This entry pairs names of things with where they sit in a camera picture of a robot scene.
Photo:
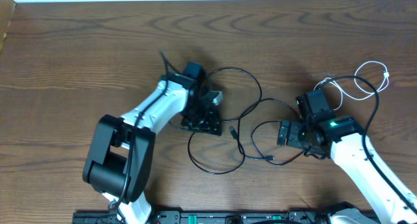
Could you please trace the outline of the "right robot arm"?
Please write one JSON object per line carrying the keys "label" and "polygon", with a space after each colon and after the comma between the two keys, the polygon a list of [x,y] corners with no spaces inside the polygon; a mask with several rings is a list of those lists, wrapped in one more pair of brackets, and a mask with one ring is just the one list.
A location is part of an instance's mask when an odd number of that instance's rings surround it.
{"label": "right robot arm", "polygon": [[378,155],[363,127],[337,116],[322,90],[296,97],[300,120],[281,122],[277,144],[330,158],[355,183],[381,223],[415,223],[416,196]]}

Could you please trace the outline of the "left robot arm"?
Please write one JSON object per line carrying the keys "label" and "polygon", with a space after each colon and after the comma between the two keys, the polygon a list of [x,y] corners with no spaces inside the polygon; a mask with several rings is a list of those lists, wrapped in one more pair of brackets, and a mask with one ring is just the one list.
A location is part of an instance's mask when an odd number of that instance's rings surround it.
{"label": "left robot arm", "polygon": [[144,189],[150,177],[156,135],[177,114],[193,133],[222,134],[222,92],[209,75],[189,62],[181,73],[166,71],[156,89],[120,117],[104,115],[96,125],[83,168],[83,181],[109,200],[122,223],[146,223],[152,208]]}

